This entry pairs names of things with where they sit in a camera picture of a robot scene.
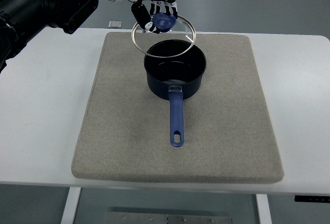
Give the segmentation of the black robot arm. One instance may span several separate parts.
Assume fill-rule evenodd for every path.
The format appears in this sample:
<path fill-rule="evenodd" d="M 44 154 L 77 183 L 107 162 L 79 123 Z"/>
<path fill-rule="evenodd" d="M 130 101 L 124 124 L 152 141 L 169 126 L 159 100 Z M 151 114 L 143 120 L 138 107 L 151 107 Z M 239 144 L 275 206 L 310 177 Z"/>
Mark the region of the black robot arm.
<path fill-rule="evenodd" d="M 1 0 L 1 69 L 46 26 L 73 34 L 99 0 Z"/>

